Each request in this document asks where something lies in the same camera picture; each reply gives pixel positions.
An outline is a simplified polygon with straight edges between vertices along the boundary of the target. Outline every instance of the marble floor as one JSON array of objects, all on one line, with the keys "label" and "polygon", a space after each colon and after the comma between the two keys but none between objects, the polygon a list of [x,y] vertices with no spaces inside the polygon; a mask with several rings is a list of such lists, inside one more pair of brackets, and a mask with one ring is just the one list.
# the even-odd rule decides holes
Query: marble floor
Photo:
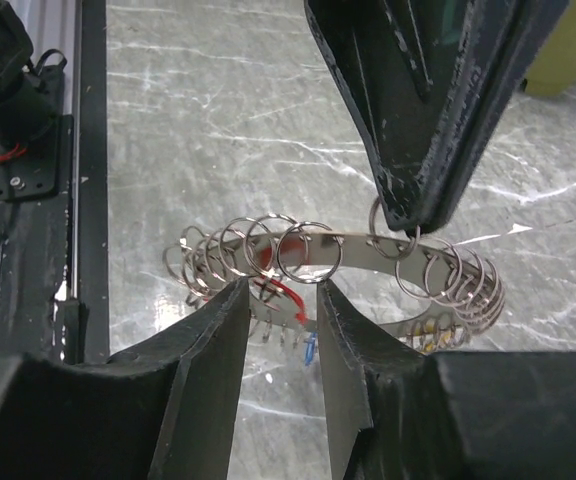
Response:
[{"label": "marble floor", "polygon": [[[187,225],[275,211],[366,231],[368,160],[302,0],[110,0],[107,33],[114,351],[190,313],[160,262]],[[470,348],[576,349],[576,86],[512,100],[441,234],[507,284],[506,312]],[[420,308],[390,278],[335,278],[367,315]],[[317,361],[253,337],[229,478],[329,476]]]}]

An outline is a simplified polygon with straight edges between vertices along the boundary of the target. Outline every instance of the black cable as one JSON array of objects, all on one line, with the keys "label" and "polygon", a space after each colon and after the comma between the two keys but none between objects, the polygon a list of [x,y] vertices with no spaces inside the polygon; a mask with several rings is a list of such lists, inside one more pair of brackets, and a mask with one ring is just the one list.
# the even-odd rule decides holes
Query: black cable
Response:
[{"label": "black cable", "polygon": [[39,60],[37,60],[37,64],[35,65],[35,68],[37,70],[37,75],[41,75],[42,70],[44,69],[44,67],[46,66],[46,62],[48,61],[48,59],[50,57],[52,57],[53,55],[61,55],[61,61],[57,64],[57,66],[63,70],[64,68],[66,68],[66,65],[68,64],[68,60],[66,59],[66,56],[63,54],[63,52],[61,50],[57,50],[56,48],[51,48],[50,50],[46,50],[41,57],[39,57]]}]

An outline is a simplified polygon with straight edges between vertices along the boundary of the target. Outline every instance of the yellow object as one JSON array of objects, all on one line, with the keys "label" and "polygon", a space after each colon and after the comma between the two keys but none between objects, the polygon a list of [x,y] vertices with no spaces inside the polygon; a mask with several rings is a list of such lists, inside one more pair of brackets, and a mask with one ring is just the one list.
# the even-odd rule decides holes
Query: yellow object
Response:
[{"label": "yellow object", "polygon": [[557,95],[576,82],[576,0],[526,74],[526,93]]}]

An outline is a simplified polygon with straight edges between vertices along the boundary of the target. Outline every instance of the black metal frame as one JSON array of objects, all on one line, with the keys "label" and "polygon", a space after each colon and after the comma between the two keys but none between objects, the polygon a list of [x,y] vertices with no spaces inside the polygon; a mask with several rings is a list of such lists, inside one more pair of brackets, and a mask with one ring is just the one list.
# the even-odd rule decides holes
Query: black metal frame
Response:
[{"label": "black metal frame", "polygon": [[[0,168],[0,198],[23,200],[0,203],[0,351],[68,363],[104,362],[109,355],[105,2],[86,0],[81,12],[80,120],[60,121],[57,183],[50,186],[22,171],[19,176],[32,185],[4,190],[2,182],[30,163],[24,158]],[[38,194],[43,196],[32,199]]]}]

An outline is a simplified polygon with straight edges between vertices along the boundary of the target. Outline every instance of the metal bracket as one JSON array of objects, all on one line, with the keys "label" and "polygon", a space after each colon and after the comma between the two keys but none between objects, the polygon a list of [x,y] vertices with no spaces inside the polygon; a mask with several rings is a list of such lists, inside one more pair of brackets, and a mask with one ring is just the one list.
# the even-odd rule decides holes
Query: metal bracket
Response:
[{"label": "metal bracket", "polygon": [[[41,94],[56,111],[63,103],[64,74],[58,66],[44,67]],[[0,164],[0,201],[19,202],[48,197],[58,193],[59,172],[63,162],[72,155],[72,118],[58,116],[50,130],[28,145],[19,158]],[[0,146],[0,155],[7,148]]]},{"label": "metal bracket", "polygon": [[[250,243],[256,246],[256,250],[263,249],[274,235],[253,236]],[[379,249],[375,248],[376,243],[378,243]],[[399,262],[398,276],[402,281],[422,288],[427,282],[431,291],[443,291],[446,285],[450,283],[451,274],[454,273],[453,267],[457,262],[456,258],[445,250],[427,245],[420,245],[404,257],[401,255],[401,251],[405,250],[408,245],[409,240],[407,239],[338,232],[308,233],[308,266],[330,266],[339,262],[339,266],[343,267],[396,275],[396,264]],[[238,269],[243,273],[256,276],[256,272],[246,262],[243,245],[239,239],[226,242],[223,248],[232,251],[231,261]],[[341,260],[339,260],[340,248],[342,249]],[[212,249],[209,250],[208,257],[211,256],[211,251]],[[431,258],[435,258],[435,260],[429,265]],[[295,262],[298,260],[298,257],[292,256],[291,258],[288,256],[285,261],[286,266],[296,266]],[[482,333],[492,326],[503,311],[503,288],[500,284],[498,288],[495,287],[495,279],[482,272],[480,270],[481,265],[475,266],[461,259],[459,261],[464,277],[477,279],[477,281],[482,275],[485,277],[481,293],[490,296],[490,303],[488,304],[490,310],[486,313],[485,323],[478,327],[472,327],[467,325],[463,316],[460,316],[459,312],[451,306],[432,303],[425,312],[414,318],[382,324],[380,327],[395,337],[406,338],[410,335],[432,334],[436,330],[449,329],[452,325],[467,327],[472,334]],[[210,287],[218,288],[220,285],[219,281],[210,276],[204,277],[203,281]],[[317,330],[316,320],[308,319],[303,326],[297,321],[297,316],[300,313],[298,306],[289,295],[282,293],[280,289],[276,291],[276,295],[269,302],[262,302],[251,293],[250,303],[253,318],[257,321],[269,322],[275,326],[297,331],[305,329],[307,332],[315,332]],[[425,331],[427,327],[431,328],[431,331]]]}]

